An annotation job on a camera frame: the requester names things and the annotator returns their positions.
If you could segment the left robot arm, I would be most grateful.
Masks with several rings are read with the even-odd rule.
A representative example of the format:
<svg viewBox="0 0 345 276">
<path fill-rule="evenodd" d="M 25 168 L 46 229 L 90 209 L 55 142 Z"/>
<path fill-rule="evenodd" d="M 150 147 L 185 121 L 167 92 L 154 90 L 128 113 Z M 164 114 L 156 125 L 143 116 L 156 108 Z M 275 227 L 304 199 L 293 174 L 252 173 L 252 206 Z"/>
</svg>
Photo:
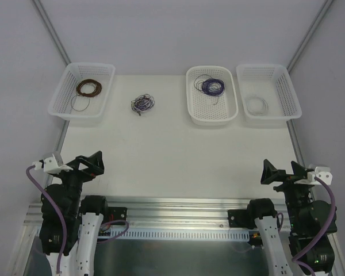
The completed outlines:
<svg viewBox="0 0 345 276">
<path fill-rule="evenodd" d="M 42 192 L 40 240 L 52 275 L 93 275 L 101 224 L 109 217 L 106 198 L 81 197 L 83 184 L 104 173 L 102 152 L 63 163 L 54 152 L 41 161 L 45 173 L 59 178 Z"/>
</svg>

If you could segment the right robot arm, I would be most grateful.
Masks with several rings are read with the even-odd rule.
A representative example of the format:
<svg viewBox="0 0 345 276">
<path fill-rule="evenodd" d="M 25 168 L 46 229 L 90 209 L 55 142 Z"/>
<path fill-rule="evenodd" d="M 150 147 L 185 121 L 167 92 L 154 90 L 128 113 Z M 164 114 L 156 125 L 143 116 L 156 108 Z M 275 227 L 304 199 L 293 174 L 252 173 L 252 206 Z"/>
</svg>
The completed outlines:
<svg viewBox="0 0 345 276">
<path fill-rule="evenodd" d="M 285 197 L 290 221 L 289 249 L 285 255 L 279 236 L 279 213 L 269 198 L 251 200 L 247 206 L 248 228 L 259 231 L 266 254 L 269 275 L 294 275 L 290 263 L 297 265 L 303 275 L 328 275 L 335 253 L 328 235 L 337 231 L 336 200 L 330 189 L 332 174 L 326 167 L 305 168 L 291 162 L 288 174 L 268 161 L 263 162 L 261 184 L 277 182 L 276 192 Z"/>
</svg>

